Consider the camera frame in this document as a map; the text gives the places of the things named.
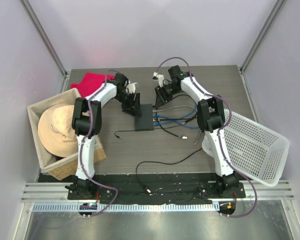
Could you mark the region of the aluminium rail front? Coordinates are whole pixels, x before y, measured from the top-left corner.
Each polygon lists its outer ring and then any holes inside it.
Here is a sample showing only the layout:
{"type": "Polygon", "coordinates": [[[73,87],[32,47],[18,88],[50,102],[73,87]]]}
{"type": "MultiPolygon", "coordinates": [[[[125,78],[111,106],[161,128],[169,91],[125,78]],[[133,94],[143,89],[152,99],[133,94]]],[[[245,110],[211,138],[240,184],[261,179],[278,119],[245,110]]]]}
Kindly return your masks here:
{"type": "Polygon", "coordinates": [[[21,203],[33,203],[37,212],[185,212],[185,211],[217,211],[225,203],[248,201],[287,202],[295,198],[287,181],[281,180],[274,188],[260,183],[250,185],[247,181],[239,191],[229,197],[202,195],[199,191],[179,189],[172,193],[124,194],[120,193],[111,203],[109,193],[97,194],[91,199],[70,199],[68,183],[28,183],[25,186],[21,203]]]}

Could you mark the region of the beige sun hat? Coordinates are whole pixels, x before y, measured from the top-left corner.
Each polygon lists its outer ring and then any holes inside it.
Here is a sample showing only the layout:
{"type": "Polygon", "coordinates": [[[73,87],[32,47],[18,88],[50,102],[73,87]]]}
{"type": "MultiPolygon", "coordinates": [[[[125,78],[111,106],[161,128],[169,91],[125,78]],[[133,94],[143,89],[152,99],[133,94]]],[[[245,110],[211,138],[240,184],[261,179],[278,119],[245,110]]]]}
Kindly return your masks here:
{"type": "Polygon", "coordinates": [[[41,115],[38,136],[43,147],[52,155],[66,158],[78,152],[78,140],[72,128],[73,104],[54,105],[41,115]]]}

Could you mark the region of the aluminium frame post left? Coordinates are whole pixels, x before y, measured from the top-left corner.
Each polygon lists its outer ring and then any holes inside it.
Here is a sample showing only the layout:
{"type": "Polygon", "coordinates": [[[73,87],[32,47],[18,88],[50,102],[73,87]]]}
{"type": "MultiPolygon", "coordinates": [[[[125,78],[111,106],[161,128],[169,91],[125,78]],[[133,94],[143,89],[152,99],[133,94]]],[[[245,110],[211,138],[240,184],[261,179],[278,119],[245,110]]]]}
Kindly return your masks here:
{"type": "Polygon", "coordinates": [[[19,1],[25,10],[27,16],[29,17],[30,21],[32,22],[32,25],[34,26],[36,32],[38,33],[39,37],[41,38],[44,46],[46,47],[47,51],[49,52],[52,60],[56,64],[58,70],[60,71],[61,75],[63,77],[67,76],[67,70],[65,69],[64,65],[62,64],[55,48],[53,47],[46,31],[44,30],[39,18],[37,17],[37,14],[35,13],[31,3],[28,0],[20,0],[19,1]]]}

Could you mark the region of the wicker basket with liner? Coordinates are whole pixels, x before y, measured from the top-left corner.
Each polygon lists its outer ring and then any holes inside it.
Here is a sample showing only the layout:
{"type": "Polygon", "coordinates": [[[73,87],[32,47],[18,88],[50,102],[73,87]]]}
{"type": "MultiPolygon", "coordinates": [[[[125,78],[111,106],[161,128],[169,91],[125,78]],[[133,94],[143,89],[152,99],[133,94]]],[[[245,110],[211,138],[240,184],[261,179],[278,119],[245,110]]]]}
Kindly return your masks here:
{"type": "Polygon", "coordinates": [[[78,141],[72,128],[76,88],[27,107],[40,169],[57,180],[77,171],[78,141]]]}

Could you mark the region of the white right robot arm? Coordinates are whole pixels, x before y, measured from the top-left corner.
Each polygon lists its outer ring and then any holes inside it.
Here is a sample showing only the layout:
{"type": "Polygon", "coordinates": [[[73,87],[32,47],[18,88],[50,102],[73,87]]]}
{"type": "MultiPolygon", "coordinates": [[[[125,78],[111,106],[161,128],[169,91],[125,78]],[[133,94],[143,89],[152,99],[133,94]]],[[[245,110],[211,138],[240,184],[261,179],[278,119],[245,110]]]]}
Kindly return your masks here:
{"type": "Polygon", "coordinates": [[[165,77],[155,71],[152,79],[159,86],[155,89],[157,97],[163,104],[170,101],[174,94],[183,91],[196,103],[197,124],[210,143],[215,162],[216,193],[223,198],[228,197],[238,185],[235,170],[231,165],[225,141],[224,128],[230,123],[225,118],[223,99],[205,90],[190,71],[182,72],[178,65],[168,69],[170,82],[165,84],[165,77]]]}

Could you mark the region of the black network switch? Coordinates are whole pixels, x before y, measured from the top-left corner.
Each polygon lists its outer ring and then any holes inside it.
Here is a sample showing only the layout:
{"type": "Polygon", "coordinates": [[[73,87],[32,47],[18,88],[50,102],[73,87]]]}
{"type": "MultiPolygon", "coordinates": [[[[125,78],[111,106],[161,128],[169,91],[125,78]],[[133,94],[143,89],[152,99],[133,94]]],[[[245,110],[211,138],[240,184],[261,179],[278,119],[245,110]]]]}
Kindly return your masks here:
{"type": "Polygon", "coordinates": [[[151,104],[141,104],[141,116],[135,116],[134,129],[136,132],[153,131],[153,107],[151,104]]]}

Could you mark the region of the black base mat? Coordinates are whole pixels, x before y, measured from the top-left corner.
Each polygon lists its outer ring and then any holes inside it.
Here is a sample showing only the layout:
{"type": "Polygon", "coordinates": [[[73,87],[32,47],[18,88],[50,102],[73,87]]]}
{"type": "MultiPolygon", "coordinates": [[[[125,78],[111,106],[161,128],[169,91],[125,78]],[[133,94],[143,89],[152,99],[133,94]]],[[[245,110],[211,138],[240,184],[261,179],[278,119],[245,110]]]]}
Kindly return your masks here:
{"type": "Polygon", "coordinates": [[[219,193],[214,173],[99,174],[96,181],[118,189],[117,205],[190,205],[246,197],[243,184],[231,193],[219,193]]]}

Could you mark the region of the aluminium frame post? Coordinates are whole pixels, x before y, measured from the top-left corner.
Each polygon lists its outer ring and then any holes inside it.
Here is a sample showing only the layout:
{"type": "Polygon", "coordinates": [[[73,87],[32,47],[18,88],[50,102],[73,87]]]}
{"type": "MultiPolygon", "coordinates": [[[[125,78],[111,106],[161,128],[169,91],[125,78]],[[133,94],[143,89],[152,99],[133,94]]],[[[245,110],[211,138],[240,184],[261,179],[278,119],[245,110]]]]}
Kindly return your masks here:
{"type": "Polygon", "coordinates": [[[286,4],[286,0],[276,0],[269,15],[267,16],[264,24],[262,25],[251,49],[249,50],[242,66],[239,68],[241,73],[245,72],[250,65],[252,59],[254,58],[257,50],[260,48],[261,44],[263,43],[264,39],[266,38],[268,32],[270,31],[272,25],[276,21],[277,17],[279,16],[281,10],[286,4]]]}
{"type": "Polygon", "coordinates": [[[62,64],[55,48],[53,47],[46,31],[44,30],[39,18],[37,17],[37,14],[35,13],[31,3],[28,0],[20,0],[19,1],[25,10],[27,16],[29,17],[30,21],[32,22],[32,25],[34,26],[36,32],[38,33],[39,37],[41,38],[44,46],[46,47],[47,51],[49,52],[52,60],[56,64],[58,70],[60,71],[61,75],[63,77],[67,76],[67,70],[65,69],[64,65],[62,64]]]}

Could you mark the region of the aluminium frame post right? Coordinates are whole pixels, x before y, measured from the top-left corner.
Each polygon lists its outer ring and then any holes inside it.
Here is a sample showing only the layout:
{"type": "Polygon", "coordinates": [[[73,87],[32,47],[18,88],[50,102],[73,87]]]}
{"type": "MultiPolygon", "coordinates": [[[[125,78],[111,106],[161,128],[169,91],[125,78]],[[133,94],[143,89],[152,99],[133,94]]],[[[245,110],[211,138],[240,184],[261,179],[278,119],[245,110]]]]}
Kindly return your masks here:
{"type": "Polygon", "coordinates": [[[268,32],[270,31],[272,25],[276,21],[277,17],[279,16],[281,10],[286,4],[286,0],[276,0],[269,15],[267,16],[264,24],[262,25],[251,49],[249,50],[242,66],[239,68],[241,73],[245,72],[250,65],[252,59],[254,58],[257,50],[260,48],[261,44],[263,43],[264,39],[266,38],[268,32]]]}

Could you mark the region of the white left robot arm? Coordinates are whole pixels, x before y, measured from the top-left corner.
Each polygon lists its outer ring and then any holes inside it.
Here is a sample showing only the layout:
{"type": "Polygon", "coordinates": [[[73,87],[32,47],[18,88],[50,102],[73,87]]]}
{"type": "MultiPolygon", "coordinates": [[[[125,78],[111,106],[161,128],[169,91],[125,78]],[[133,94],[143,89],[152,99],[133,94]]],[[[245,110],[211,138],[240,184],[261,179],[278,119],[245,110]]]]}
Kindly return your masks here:
{"type": "Polygon", "coordinates": [[[78,158],[73,184],[79,187],[79,194],[87,200],[97,192],[92,184],[96,174],[95,145],[102,128],[102,108],[112,99],[121,103],[124,113],[134,117],[142,115],[137,83],[120,72],[116,72],[113,78],[106,74],[91,94],[78,97],[74,102],[71,126],[77,137],[78,158]]]}

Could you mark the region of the white plastic basket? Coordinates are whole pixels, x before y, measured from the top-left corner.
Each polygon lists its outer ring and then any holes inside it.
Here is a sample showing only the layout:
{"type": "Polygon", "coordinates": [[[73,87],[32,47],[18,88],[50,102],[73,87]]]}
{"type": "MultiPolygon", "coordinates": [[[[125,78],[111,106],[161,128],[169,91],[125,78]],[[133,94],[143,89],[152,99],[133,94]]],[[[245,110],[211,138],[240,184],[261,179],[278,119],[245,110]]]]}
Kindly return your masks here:
{"type": "Polygon", "coordinates": [[[215,162],[215,172],[224,177],[239,171],[267,187],[275,187],[284,170],[290,142],[283,135],[234,111],[225,109],[229,125],[205,133],[202,149],[215,162]]]}

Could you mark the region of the red cloth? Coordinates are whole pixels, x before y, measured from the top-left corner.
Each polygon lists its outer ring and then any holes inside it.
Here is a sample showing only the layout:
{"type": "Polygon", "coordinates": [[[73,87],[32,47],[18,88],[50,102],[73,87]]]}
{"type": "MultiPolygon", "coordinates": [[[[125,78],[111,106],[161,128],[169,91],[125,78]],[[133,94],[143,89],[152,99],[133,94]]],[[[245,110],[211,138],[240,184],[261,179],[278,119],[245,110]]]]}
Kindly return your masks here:
{"type": "Polygon", "coordinates": [[[106,75],[87,72],[80,83],[72,83],[70,89],[77,89],[82,98],[87,98],[104,83],[106,75]]]}

